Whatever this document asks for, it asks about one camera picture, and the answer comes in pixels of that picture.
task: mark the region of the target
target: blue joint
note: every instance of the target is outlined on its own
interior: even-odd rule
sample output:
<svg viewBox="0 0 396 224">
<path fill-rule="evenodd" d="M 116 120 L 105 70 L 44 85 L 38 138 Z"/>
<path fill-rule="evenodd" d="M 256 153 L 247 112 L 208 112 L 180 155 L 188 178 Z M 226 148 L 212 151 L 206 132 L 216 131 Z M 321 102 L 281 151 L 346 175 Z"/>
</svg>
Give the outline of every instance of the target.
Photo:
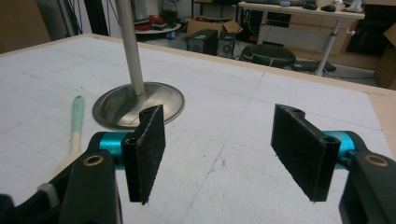
<svg viewBox="0 0 396 224">
<path fill-rule="evenodd" d="M 100 141 L 99 148 L 107 150 L 115 159 L 116 169 L 125 169 L 122 159 L 121 142 L 127 133 L 105 133 Z"/>
<path fill-rule="evenodd" d="M 325 131 L 324 133 L 340 140 L 341 146 L 340 150 L 338 151 L 338 160 L 350 161 L 351 156 L 356 153 L 356 147 L 352 138 L 350 138 L 347 133 L 342 131 Z M 335 169 L 345 169 L 345 167 L 342 164 L 337 163 L 335 165 Z"/>
</svg>

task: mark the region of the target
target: chair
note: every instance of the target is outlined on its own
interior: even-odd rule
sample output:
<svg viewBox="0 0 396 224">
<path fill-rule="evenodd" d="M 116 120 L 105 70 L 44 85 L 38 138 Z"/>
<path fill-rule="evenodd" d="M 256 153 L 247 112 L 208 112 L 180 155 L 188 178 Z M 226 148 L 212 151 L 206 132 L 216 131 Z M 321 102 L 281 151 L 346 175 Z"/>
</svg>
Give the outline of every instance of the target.
<svg viewBox="0 0 396 224">
<path fill-rule="evenodd" d="M 260 44 L 249 45 L 242 50 L 241 60 L 277 68 L 292 65 L 296 61 L 294 54 L 283 47 Z"/>
</svg>

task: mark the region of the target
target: cable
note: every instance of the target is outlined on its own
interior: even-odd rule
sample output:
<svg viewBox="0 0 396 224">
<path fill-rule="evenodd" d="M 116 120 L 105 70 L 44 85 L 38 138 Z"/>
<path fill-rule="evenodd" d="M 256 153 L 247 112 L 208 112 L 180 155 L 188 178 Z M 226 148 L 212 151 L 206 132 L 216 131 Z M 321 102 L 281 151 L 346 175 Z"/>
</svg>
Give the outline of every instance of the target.
<svg viewBox="0 0 396 224">
<path fill-rule="evenodd" d="M 106 1 L 106 9 L 107 9 L 107 26 L 108 26 L 108 35 L 111 36 L 111 25 L 110 25 L 110 13 L 108 12 L 108 2 Z"/>
<path fill-rule="evenodd" d="M 79 22 L 78 22 L 78 19 L 77 19 L 77 17 L 76 17 L 76 11 L 75 11 L 75 7 L 74 7 L 74 0 L 73 0 L 73 4 L 70 2 L 70 0 L 68 0 L 67 1 L 68 2 L 68 4 L 69 4 L 69 8 L 70 8 L 70 10 L 72 11 L 72 13 L 73 13 L 73 23 L 77 26 L 77 29 L 78 29 L 78 32 L 80 33 L 80 34 L 82 34 L 82 24 L 79 24 Z"/>
<path fill-rule="evenodd" d="M 117 23 L 120 25 L 119 17 L 117 16 L 116 10 L 113 7 L 113 4 L 111 3 L 111 0 L 108 0 L 110 2 L 111 9 L 113 10 L 114 16 L 116 17 Z"/>
<path fill-rule="evenodd" d="M 176 5 L 176 2 L 178 2 L 178 1 L 180 1 L 180 0 L 168 0 L 168 2 L 171 2 L 171 3 L 173 3 L 174 4 L 174 7 L 175 7 L 175 10 L 177 11 L 177 5 Z"/>
<path fill-rule="evenodd" d="M 279 8 L 279 10 L 277 11 L 277 13 L 280 13 L 280 11 L 282 10 L 282 7 L 280 7 Z M 264 38 L 264 40 L 262 41 L 262 42 L 264 42 L 267 38 L 268 38 L 268 35 L 270 34 L 270 32 L 271 32 L 271 28 L 272 28 L 273 26 L 270 24 L 270 28 L 268 29 L 268 32 L 267 32 L 267 36 Z"/>
<path fill-rule="evenodd" d="M 79 14 L 79 22 L 81 22 L 81 33 L 82 33 L 82 18 L 81 18 L 81 6 L 79 4 L 79 0 L 77 0 L 78 3 L 78 14 Z"/>
<path fill-rule="evenodd" d="M 256 35 L 252 30 L 251 30 L 251 27 L 250 27 L 250 16 L 251 16 L 251 12 L 252 10 L 249 10 L 249 11 L 247 11 L 246 13 L 245 13 L 245 20 L 247 21 L 247 28 L 249 29 L 249 31 L 253 34 L 253 35 L 255 35 L 256 36 L 256 38 L 258 38 L 259 36 L 258 35 Z"/>
</svg>

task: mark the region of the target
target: white table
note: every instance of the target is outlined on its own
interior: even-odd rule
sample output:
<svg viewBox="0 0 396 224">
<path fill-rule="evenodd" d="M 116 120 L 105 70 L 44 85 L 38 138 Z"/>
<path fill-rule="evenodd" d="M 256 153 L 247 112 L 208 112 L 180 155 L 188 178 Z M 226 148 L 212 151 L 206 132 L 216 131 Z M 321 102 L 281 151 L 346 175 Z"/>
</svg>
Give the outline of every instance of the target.
<svg viewBox="0 0 396 224">
<path fill-rule="evenodd" d="M 139 44 L 145 81 L 172 85 L 186 106 L 165 125 L 166 149 L 149 205 L 124 223 L 340 223 L 347 172 L 326 203 L 311 203 L 270 147 L 275 104 L 321 130 L 351 130 L 372 151 L 396 152 L 396 93 L 214 56 Z M 109 131 L 92 117 L 105 92 L 130 83 L 119 39 L 82 35 L 0 55 L 0 192 L 16 204 L 49 181 L 70 147 L 71 106 L 86 100 L 82 144 Z"/>
<path fill-rule="evenodd" d="M 323 56 L 318 64 L 316 75 L 322 76 L 322 70 L 329 57 L 332 49 L 332 44 L 337 36 L 338 29 L 341 21 L 355 21 L 364 19 L 362 13 L 352 13 L 344 11 L 325 12 L 320 10 L 307 10 L 302 7 L 281 7 L 275 5 L 265 4 L 250 4 L 246 2 L 239 3 L 243 9 L 259 10 L 262 11 L 262 23 L 259 31 L 259 38 L 257 43 L 261 44 L 263 40 L 285 44 L 289 46 L 298 46 L 304 49 L 323 50 Z M 293 30 L 290 28 L 277 27 L 266 25 L 268 12 L 286 13 L 292 15 L 310 16 L 313 19 L 327 18 L 335 19 L 335 25 L 332 28 L 330 35 L 307 32 L 302 30 Z"/>
<path fill-rule="evenodd" d="M 138 35 L 156 35 L 156 34 L 174 32 L 175 30 L 177 30 L 180 27 L 181 27 L 181 24 L 177 24 L 174 28 L 165 28 L 163 30 L 147 30 L 147 31 L 135 30 L 134 32 L 137 33 Z"/>
</svg>

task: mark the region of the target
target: silver rod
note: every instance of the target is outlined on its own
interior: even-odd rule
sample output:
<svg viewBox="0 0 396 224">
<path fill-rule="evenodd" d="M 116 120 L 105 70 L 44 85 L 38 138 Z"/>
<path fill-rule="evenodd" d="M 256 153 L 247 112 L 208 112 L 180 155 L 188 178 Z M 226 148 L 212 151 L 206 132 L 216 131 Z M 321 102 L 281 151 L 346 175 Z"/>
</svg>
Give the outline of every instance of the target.
<svg viewBox="0 0 396 224">
<path fill-rule="evenodd" d="M 334 27 L 332 28 L 332 32 L 330 33 L 329 40 L 327 41 L 326 49 L 323 52 L 323 57 L 320 60 L 318 65 L 317 72 L 315 75 L 323 77 L 323 68 L 329 58 L 330 50 L 332 50 L 332 44 L 334 43 L 335 38 L 337 37 L 338 28 L 340 28 L 341 20 L 337 20 L 335 22 Z"/>
<path fill-rule="evenodd" d="M 139 52 L 137 50 L 136 35 L 134 33 L 134 18 L 130 0 L 116 0 L 117 13 L 122 33 L 123 46 L 128 63 L 129 76 L 135 95 L 143 95 L 145 86 L 140 67 Z"/>
</svg>

